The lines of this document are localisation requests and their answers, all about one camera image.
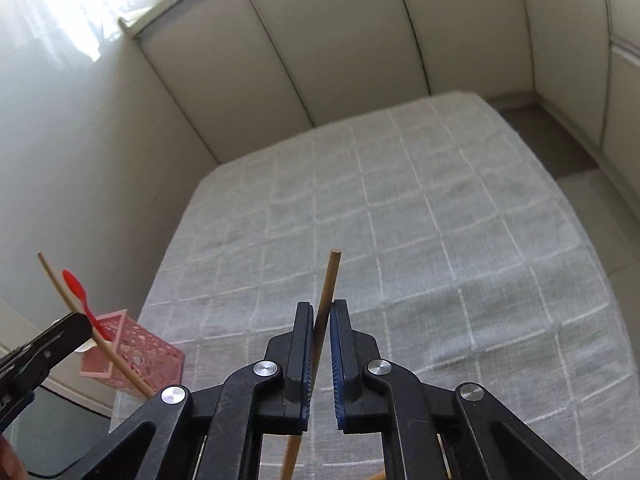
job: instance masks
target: checkered tablecloth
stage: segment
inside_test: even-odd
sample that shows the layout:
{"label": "checkered tablecloth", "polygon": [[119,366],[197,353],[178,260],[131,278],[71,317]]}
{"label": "checkered tablecloth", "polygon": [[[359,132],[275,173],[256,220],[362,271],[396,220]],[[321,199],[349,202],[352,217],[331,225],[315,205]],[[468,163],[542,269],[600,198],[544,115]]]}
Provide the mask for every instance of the checkered tablecloth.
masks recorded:
{"label": "checkered tablecloth", "polygon": [[[260,360],[335,297],[424,382],[483,384],[588,478],[640,470],[636,365],[593,247],[556,183],[480,98],[448,94],[329,124],[220,166],[198,186],[140,323],[187,355],[184,384]],[[378,435],[335,429],[326,347],[297,477],[362,480]],[[119,395],[113,423],[136,406]],[[265,438],[262,478],[284,439]]]}

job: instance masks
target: wooden dowel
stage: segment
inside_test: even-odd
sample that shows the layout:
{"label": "wooden dowel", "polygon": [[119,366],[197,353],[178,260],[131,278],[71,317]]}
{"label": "wooden dowel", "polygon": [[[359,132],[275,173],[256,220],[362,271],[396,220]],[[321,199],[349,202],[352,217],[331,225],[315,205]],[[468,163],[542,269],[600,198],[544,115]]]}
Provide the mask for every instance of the wooden dowel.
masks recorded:
{"label": "wooden dowel", "polygon": [[[329,262],[326,266],[326,274],[324,275],[324,285],[322,286],[322,294],[318,303],[318,313],[316,314],[316,322],[314,323],[314,333],[311,341],[311,391],[316,384],[316,375],[318,374],[318,364],[322,355],[322,344],[324,343],[324,335],[326,334],[326,326],[329,321],[329,310],[331,302],[334,300],[335,282],[338,278],[338,266],[340,266],[341,251],[331,249],[329,254]],[[291,480],[293,469],[298,460],[298,452],[302,443],[302,435],[289,435],[287,439],[287,447],[284,451],[282,459],[282,469],[280,470],[280,480]]]}
{"label": "wooden dowel", "polygon": [[[77,304],[75,304],[66,293],[66,290],[62,287],[60,280],[56,277],[55,273],[51,269],[51,266],[44,257],[44,254],[38,253],[38,259],[40,260],[44,271],[47,273],[47,276],[51,280],[51,283],[60,295],[60,298],[62,298],[62,301],[64,301],[64,303],[66,304],[66,307],[71,312],[80,312],[81,314],[84,314],[82,309]],[[132,370],[129,367],[129,364],[124,360],[122,356],[116,354],[110,343],[100,335],[100,332],[96,330],[95,326],[92,326],[92,338],[100,347],[100,350],[102,350],[102,352],[104,352],[104,354],[107,356],[107,359],[113,363],[113,365],[141,394],[143,394],[147,399],[150,399],[155,395],[155,392],[153,391],[151,386],[146,384],[143,378],[140,377],[135,370]]]}

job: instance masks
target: human hand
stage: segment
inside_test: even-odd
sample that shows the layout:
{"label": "human hand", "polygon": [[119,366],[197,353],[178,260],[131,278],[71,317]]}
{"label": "human hand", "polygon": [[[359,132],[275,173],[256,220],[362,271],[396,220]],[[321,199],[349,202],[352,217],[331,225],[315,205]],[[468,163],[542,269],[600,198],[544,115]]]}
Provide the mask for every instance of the human hand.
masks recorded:
{"label": "human hand", "polygon": [[0,435],[0,480],[28,480],[27,470],[14,448]]}

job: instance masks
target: pink basket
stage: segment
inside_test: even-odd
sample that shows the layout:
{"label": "pink basket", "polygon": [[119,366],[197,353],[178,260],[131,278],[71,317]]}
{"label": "pink basket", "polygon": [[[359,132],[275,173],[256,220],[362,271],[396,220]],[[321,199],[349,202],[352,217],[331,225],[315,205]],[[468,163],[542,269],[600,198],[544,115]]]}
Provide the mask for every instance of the pink basket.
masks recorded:
{"label": "pink basket", "polygon": [[[109,333],[116,353],[155,392],[169,384],[180,383],[184,364],[184,353],[181,350],[142,328],[127,316],[126,310],[97,316],[97,319]],[[97,346],[82,355],[80,375],[94,378],[112,388],[140,395]]]}

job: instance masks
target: silver screw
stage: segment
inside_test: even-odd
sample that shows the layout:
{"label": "silver screw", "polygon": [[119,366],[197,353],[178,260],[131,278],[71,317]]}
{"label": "silver screw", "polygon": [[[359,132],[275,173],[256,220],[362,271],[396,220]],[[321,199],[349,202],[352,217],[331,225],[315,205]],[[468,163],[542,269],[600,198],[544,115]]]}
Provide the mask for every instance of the silver screw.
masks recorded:
{"label": "silver screw", "polygon": [[178,404],[187,396],[187,392],[180,386],[168,386],[160,394],[162,402],[167,404]]}
{"label": "silver screw", "polygon": [[367,370],[374,375],[387,375],[391,371],[391,363],[384,359],[373,359],[367,365]]}
{"label": "silver screw", "polygon": [[254,365],[254,374],[260,377],[270,377],[278,371],[278,365],[273,361],[260,361]]}
{"label": "silver screw", "polygon": [[477,402],[484,397],[484,390],[479,384],[467,383],[460,388],[460,395],[463,399]]}

